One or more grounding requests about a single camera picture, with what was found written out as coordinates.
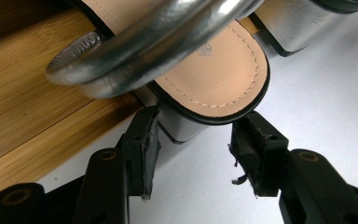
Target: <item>white stitching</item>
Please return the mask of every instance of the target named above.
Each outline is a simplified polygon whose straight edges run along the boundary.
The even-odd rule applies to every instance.
[[[255,57],[255,54],[254,52],[252,51],[251,47],[245,42],[245,40],[237,33],[235,32],[235,30],[231,27],[231,26],[227,26],[231,29],[231,31],[237,35],[237,37],[247,46],[247,48],[251,51],[252,53],[252,56],[254,58],[254,62],[255,62],[255,77],[254,77],[254,80],[252,81],[251,85],[248,87],[248,89],[246,89],[245,92],[243,92],[240,96],[238,96],[237,98],[235,98],[234,100],[226,103],[226,104],[223,104],[223,105],[207,105],[207,104],[202,104],[201,102],[199,101],[196,101],[194,99],[192,99],[191,97],[189,97],[188,95],[186,95],[184,92],[180,91],[179,89],[177,89],[173,83],[167,79],[167,77],[164,75],[164,79],[166,81],[168,81],[168,83],[170,83],[181,95],[183,95],[185,98],[187,98],[188,100],[190,100],[191,102],[195,103],[195,104],[198,104],[198,105],[201,105],[201,106],[207,106],[207,107],[210,107],[210,108],[221,108],[221,107],[224,107],[224,106],[230,106],[230,105],[234,105],[236,104],[241,98],[243,98],[251,89],[252,87],[255,85],[256,83],[256,78],[258,76],[258,64],[257,64],[257,58]]]

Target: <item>wood grain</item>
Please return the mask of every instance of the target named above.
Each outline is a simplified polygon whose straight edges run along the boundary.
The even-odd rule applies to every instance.
[[[49,61],[93,29],[60,0],[0,0],[0,190],[37,181],[141,108],[130,94],[93,101],[45,79]]]
[[[37,181],[137,109],[129,94],[90,102],[1,157],[0,190]]]

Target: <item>shoe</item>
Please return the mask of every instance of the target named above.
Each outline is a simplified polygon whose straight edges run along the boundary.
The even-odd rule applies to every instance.
[[[85,35],[77,44],[86,51],[100,45],[105,38],[121,36],[127,27],[142,22],[143,15],[158,2],[161,1],[70,1],[98,30]],[[65,78],[68,83],[59,81],[49,72],[47,77],[57,84],[78,84],[71,83],[70,78]],[[106,85],[105,81],[101,82],[104,77],[107,76],[86,77],[79,82],[80,89],[91,98],[113,96],[109,90],[98,86],[99,83]],[[228,124],[248,114],[260,103],[268,84],[269,63],[263,50],[238,22],[233,21],[167,73],[135,93],[144,104],[161,106],[158,121],[163,130],[173,142],[183,143],[210,125]]]

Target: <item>sandal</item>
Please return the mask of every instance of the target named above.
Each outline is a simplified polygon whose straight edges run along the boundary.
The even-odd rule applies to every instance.
[[[180,11],[177,12],[177,17],[181,20],[173,18],[171,25],[163,27],[165,35],[154,34],[147,36],[149,33],[147,30],[146,33],[142,33],[142,28],[145,28],[145,24],[152,21],[153,18],[147,17],[145,14],[148,10],[152,10],[154,15],[158,15],[161,11],[166,10],[167,5],[170,3],[166,3],[169,1],[162,2],[159,0],[136,2],[134,0],[72,0],[71,4],[78,7],[93,22],[98,32],[83,36],[68,49],[63,50],[48,66],[47,78],[56,84],[80,84],[80,89],[88,97],[106,98],[129,90],[129,85],[126,83],[118,82],[117,84],[116,80],[115,83],[110,82],[112,78],[110,77],[109,69],[112,69],[112,67],[118,67],[118,71],[141,67],[143,70],[140,72],[149,69],[148,71],[153,74],[158,73],[157,70],[161,68],[161,65],[168,64],[168,67],[172,67],[172,69],[155,78],[147,86],[143,86],[145,81],[142,80],[144,78],[142,76],[142,78],[139,78],[141,79],[140,82],[138,80],[131,81],[131,83],[135,83],[131,88],[139,88],[135,93],[144,104],[160,104],[162,111],[158,121],[163,130],[168,132],[168,136],[173,142],[182,143],[210,125],[227,124],[252,111],[262,100],[267,90],[269,64],[257,42],[236,21],[231,22],[218,35],[202,46],[200,45],[204,42],[200,42],[201,40],[195,42],[198,43],[197,46],[194,43],[192,44],[193,46],[182,46],[187,51],[193,48],[191,52],[186,52],[186,55],[191,53],[188,57],[180,58],[177,55],[171,57],[176,53],[178,43],[187,43],[189,42],[187,40],[195,34],[191,32],[195,30],[200,32],[200,25],[198,26],[199,30],[194,28],[197,26],[194,18],[200,17],[200,11],[203,8],[210,7],[219,1],[187,1],[190,2],[186,6],[187,9],[182,10],[182,14],[180,14]],[[235,18],[234,14],[239,13],[232,12],[231,17]],[[132,29],[132,31],[127,29],[130,26],[135,29]],[[102,46],[106,44],[107,47],[99,48],[101,49],[99,51],[89,50],[95,46],[101,46],[103,40],[108,39],[113,34],[119,34],[111,38],[116,42],[103,43]],[[143,39],[137,42],[139,46],[129,46],[129,43],[133,44],[129,38],[136,37],[139,40],[140,36]],[[114,60],[112,60],[112,57],[115,57],[115,55],[112,56],[112,54],[108,56],[109,59],[101,60],[103,56],[98,57],[99,52],[104,49],[108,51],[111,48],[119,52],[116,55],[120,55],[120,57],[116,56]],[[103,62],[100,66],[97,66],[100,70],[97,69],[98,71],[93,71],[93,73],[84,72],[88,71],[87,69],[89,68],[87,66],[82,67],[80,63],[76,63],[81,62],[83,57],[71,63],[71,66],[66,66],[62,69],[63,64],[79,58],[87,50],[95,51],[94,58],[99,59],[99,62]],[[151,65],[148,64],[147,69],[144,69],[144,64],[139,66],[137,63],[138,59],[141,59],[142,63],[147,61],[144,55],[158,55],[160,58],[151,62]],[[171,57],[173,60],[166,60],[160,63],[161,55],[165,56],[165,58]],[[127,66],[128,63],[137,66],[130,67]]]

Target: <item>black plastic bracket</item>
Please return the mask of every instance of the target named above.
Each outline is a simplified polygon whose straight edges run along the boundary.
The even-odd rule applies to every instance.
[[[257,112],[233,123],[230,152],[247,174],[255,195],[278,195],[279,169],[289,141]]]
[[[358,194],[325,157],[306,149],[292,150],[286,171],[306,215],[304,222],[293,222],[299,219],[300,206],[286,208],[285,223],[358,224]],[[284,193],[281,202],[288,203]]]
[[[84,176],[48,194],[36,183],[0,192],[0,223],[129,223],[129,196],[150,198],[160,144],[157,106],[138,111],[115,148],[95,152]]]

